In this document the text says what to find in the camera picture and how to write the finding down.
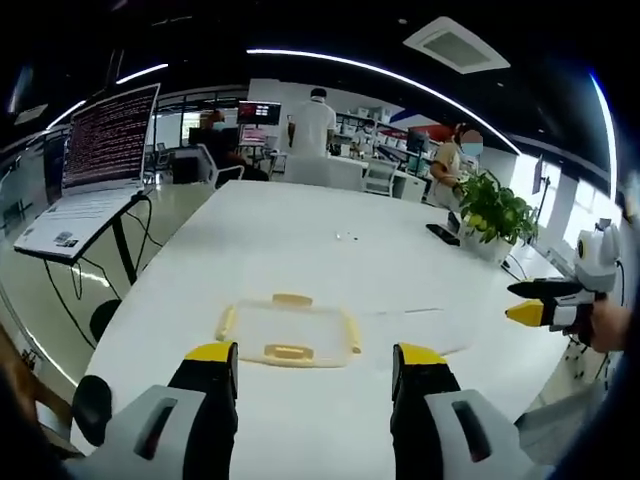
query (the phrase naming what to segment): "air vent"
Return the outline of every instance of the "air vent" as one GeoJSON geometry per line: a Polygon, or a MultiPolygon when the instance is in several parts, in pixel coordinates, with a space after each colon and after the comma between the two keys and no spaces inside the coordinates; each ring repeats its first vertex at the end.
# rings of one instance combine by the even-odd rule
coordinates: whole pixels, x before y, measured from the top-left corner
{"type": "Polygon", "coordinates": [[[435,19],[403,43],[462,74],[510,67],[484,40],[448,17],[435,19]]]}

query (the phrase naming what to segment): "ceiling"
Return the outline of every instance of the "ceiling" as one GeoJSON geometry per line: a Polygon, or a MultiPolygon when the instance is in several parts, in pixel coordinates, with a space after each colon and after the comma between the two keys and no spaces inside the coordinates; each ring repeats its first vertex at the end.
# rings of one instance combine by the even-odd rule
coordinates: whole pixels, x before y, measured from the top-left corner
{"type": "MultiPolygon", "coordinates": [[[[384,67],[455,99],[502,132],[567,150],[607,172],[604,120],[589,77],[595,71],[614,116],[621,172],[637,157],[633,133],[640,125],[630,106],[637,103],[638,94],[633,75],[620,59],[633,45],[635,26],[615,11],[564,13],[556,3],[544,2],[536,2],[534,8],[513,2],[447,6],[405,0],[377,6],[334,0],[73,0],[21,5],[30,28],[20,42],[3,33],[11,75],[3,75],[0,94],[6,104],[21,68],[28,65],[31,81],[20,109],[41,103],[49,107],[21,128],[13,127],[12,117],[3,110],[4,144],[46,126],[104,87],[114,48],[124,49],[120,76],[168,63],[168,69],[144,80],[161,81],[164,93],[273,77],[362,93],[441,122],[468,120],[415,87],[368,71],[314,59],[245,54],[248,47],[263,47],[326,53],[384,67]],[[449,16],[481,37],[511,68],[461,75],[402,45],[439,16],[449,16]]],[[[505,148],[489,132],[485,143],[505,148]]]]}

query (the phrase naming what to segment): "laptop screen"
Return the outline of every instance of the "laptop screen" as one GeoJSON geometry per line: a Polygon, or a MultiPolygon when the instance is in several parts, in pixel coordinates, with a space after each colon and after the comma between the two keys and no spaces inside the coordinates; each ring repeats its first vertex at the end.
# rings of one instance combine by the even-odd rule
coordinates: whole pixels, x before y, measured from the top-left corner
{"type": "Polygon", "coordinates": [[[147,128],[159,87],[150,85],[101,100],[73,116],[63,189],[140,181],[147,128]]]}

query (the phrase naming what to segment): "face mask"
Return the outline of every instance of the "face mask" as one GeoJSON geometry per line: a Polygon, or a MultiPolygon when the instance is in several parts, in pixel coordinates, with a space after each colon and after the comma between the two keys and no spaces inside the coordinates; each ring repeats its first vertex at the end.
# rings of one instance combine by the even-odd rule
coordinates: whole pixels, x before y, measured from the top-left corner
{"type": "Polygon", "coordinates": [[[482,153],[481,143],[463,143],[460,146],[462,153],[469,155],[470,157],[477,157],[482,153]]]}

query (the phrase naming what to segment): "potted plant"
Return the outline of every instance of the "potted plant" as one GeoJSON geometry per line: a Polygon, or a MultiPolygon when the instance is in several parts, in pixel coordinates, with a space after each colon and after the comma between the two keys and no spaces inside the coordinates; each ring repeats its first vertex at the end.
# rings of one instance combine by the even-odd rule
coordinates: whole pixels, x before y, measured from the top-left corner
{"type": "Polygon", "coordinates": [[[501,264],[518,238],[537,236],[535,210],[490,172],[473,174],[461,186],[462,238],[478,256],[501,264]]]}

